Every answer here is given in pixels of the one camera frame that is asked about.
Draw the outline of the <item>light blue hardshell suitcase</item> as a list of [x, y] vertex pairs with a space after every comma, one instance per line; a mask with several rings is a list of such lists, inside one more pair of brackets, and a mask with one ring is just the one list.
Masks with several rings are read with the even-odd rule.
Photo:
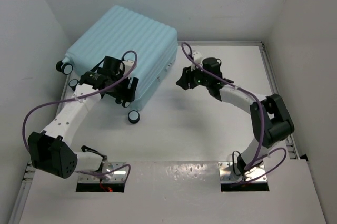
[[130, 109], [140, 111], [167, 76], [176, 54], [175, 28], [115, 5], [67, 49], [57, 68], [62, 71], [71, 64], [81, 76], [106, 56], [136, 60], [129, 75], [138, 79]]

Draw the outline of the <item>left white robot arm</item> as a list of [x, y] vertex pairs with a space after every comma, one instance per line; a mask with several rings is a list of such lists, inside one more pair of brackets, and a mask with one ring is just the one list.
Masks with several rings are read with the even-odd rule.
[[32, 166], [60, 178], [74, 172], [102, 178], [109, 175], [102, 166], [107, 157], [95, 150], [74, 152], [73, 137], [81, 123], [106, 94], [117, 87], [128, 87], [129, 75], [137, 67], [137, 59], [105, 57], [90, 71], [85, 72], [64, 107], [41, 132], [32, 132], [26, 140]]

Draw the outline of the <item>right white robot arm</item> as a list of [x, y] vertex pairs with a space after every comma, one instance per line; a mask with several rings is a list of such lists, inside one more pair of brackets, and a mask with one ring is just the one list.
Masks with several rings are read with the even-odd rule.
[[291, 135], [295, 127], [280, 95], [254, 94], [235, 85], [234, 81], [223, 77], [221, 64], [221, 60], [209, 57], [199, 65], [185, 67], [176, 85], [184, 90], [203, 86], [210, 96], [250, 115], [254, 138], [239, 154], [236, 165], [244, 175], [260, 164], [278, 142]]

